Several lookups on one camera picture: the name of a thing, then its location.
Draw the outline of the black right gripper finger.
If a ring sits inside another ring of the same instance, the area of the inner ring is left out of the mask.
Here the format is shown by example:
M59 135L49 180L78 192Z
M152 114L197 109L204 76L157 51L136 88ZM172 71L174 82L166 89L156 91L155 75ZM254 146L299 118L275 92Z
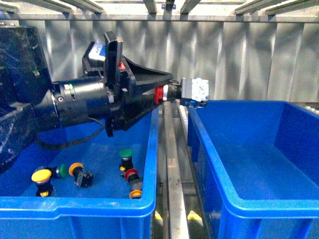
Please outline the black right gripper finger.
M124 106L123 130L131 128L157 106L154 94L129 97Z

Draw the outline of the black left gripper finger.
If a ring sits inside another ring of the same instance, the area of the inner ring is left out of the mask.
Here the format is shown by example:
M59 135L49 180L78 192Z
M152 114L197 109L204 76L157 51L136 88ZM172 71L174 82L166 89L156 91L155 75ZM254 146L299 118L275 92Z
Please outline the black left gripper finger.
M159 86L179 86L179 82L168 72L150 69L134 63L127 57L123 57L123 63L128 73L125 88L130 96L138 96Z

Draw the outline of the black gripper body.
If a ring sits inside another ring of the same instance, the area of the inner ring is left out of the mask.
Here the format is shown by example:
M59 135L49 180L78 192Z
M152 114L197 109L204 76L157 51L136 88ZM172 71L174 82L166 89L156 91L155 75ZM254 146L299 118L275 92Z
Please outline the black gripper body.
M113 136L114 131L128 130L136 123L130 110L133 75L122 54L122 39L107 31L104 40L91 42L82 58L82 119L104 119L107 135Z

